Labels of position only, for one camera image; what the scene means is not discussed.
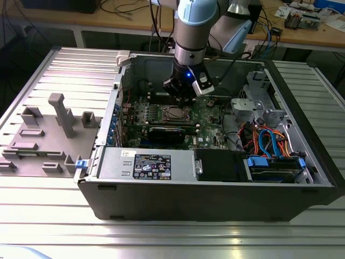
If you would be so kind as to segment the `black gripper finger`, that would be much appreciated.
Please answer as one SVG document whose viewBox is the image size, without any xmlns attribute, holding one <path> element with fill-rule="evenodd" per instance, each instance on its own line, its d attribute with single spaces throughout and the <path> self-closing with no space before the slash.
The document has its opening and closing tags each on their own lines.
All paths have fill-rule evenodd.
<svg viewBox="0 0 345 259">
<path fill-rule="evenodd" d="M 194 103 L 195 103 L 195 92 L 194 92 L 194 90 L 184 91 L 184 92 L 180 93 L 180 95 L 178 97 L 179 107 L 192 106 Z"/>
<path fill-rule="evenodd" d="M 179 95 L 179 87 L 178 87 L 178 80 L 176 78 L 169 78 L 163 82 L 163 89 L 170 95 L 170 96 L 177 96 Z"/>
</svg>

